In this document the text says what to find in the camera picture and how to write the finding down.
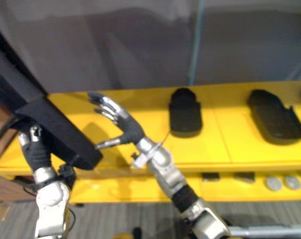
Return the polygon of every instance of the gray backdrop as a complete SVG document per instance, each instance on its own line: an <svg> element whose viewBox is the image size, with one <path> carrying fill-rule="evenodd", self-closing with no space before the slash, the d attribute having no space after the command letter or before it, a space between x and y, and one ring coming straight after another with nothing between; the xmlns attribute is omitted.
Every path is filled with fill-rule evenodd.
<svg viewBox="0 0 301 239"><path fill-rule="evenodd" d="M195 0L0 0L48 92L186 85ZM301 0L205 0L196 84L301 79Z"/></svg>

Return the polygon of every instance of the gray carpet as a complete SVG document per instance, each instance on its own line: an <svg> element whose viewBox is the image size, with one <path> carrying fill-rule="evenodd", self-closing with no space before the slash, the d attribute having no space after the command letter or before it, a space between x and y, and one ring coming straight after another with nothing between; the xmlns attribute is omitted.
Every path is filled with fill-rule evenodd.
<svg viewBox="0 0 301 239"><path fill-rule="evenodd" d="M216 211L234 225L301 224L301 201L262 203L212 203ZM117 233L141 227L143 239L188 238L184 224L171 204L86 204L71 207L76 223L68 239L111 239ZM13 203L0 239L33 239L37 218L35 203Z"/></svg>

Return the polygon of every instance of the wire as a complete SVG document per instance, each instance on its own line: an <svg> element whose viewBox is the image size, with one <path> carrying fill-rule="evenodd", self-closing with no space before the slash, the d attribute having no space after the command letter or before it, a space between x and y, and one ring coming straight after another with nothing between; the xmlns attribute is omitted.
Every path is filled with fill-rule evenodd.
<svg viewBox="0 0 301 239"><path fill-rule="evenodd" d="M73 222L72 222L72 224L70 226L70 229L69 229L69 231L71 231L72 228L74 227L74 224L75 224L75 221L76 221L76 216L75 216L75 213L72 211L72 209L69 208L69 210L70 210L71 214L73 215Z"/></svg>
<svg viewBox="0 0 301 239"><path fill-rule="evenodd" d="M169 136L170 131L168 131L168 133L166 134L165 138L163 139L163 141L161 142L161 144L163 145L167 139L167 137Z"/></svg>
<svg viewBox="0 0 301 239"><path fill-rule="evenodd" d="M200 51L200 40L201 40L201 30L204 16L205 0L198 0L198 12L196 20L196 28L193 42L193 49L191 54L191 61L189 64L188 80L189 85L192 86L196 78L197 63Z"/></svg>
<svg viewBox="0 0 301 239"><path fill-rule="evenodd" d="M23 191L25 191L27 194L30 194L30 195L36 197L36 194L35 194L35 193L32 193L32 192L30 192L30 191L28 191L28 190L26 189L26 187L28 187L29 185L30 185L30 184L24 185L24 186L23 186Z"/></svg>

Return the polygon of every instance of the yellow shelf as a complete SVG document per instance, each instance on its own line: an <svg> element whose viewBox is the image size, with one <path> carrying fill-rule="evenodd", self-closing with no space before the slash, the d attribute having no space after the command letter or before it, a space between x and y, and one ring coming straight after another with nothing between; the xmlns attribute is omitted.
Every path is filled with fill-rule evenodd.
<svg viewBox="0 0 301 239"><path fill-rule="evenodd" d="M200 175L187 175L187 181L206 201L301 200L301 189L291 190L283 185L277 192L270 191L265 186L265 179L269 175L278 177L281 182L286 175L293 175L301 181L301 174L298 172L256 173L256 181L253 184L235 179L232 173L220 174L218 182L204 182ZM162 193L153 177L124 177L77 180L70 202L169 202L169 199Z"/></svg>
<svg viewBox="0 0 301 239"><path fill-rule="evenodd" d="M286 106L293 105L301 120L301 81L262 82L190 87L202 105L204 127L193 138L169 135L164 143L184 173L274 171L301 169L301 141L278 146L264 141L246 105L252 89L265 89L278 95ZM168 103L176 88L103 91L127 108L146 134L162 141L169 131ZM94 143L121 134L105 117L93 112L86 93L52 94L50 100ZM92 171L78 170L82 179L148 176L145 169L134 170L133 145L102 151L104 159ZM57 168L62 161L52 156ZM30 175L17 139L0 159L0 175Z"/></svg>

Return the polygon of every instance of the robotic hand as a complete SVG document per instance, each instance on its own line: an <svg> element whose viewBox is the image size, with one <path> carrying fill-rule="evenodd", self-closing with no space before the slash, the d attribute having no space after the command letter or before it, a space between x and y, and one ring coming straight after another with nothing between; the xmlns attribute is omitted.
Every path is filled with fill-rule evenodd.
<svg viewBox="0 0 301 239"><path fill-rule="evenodd" d="M41 127L32 126L30 137L20 133L18 140L24 157L33 171L37 187L36 204L39 208L39 217L36 222L35 238L65 239L69 231L67 208L69 187L60 181L52 167L50 152L42 143Z"/></svg>
<svg viewBox="0 0 301 239"><path fill-rule="evenodd" d="M228 237L230 232L226 224L187 184L185 177L176 168L170 152L161 143L155 143L146 137L140 124L113 100L99 93L88 94L90 102L100 107L95 112L108 117L123 131L122 136L101 142L96 148L134 143L140 154L132 155L132 165L141 168L147 164L162 190L181 213L181 217L191 225L193 234L198 239Z"/></svg>

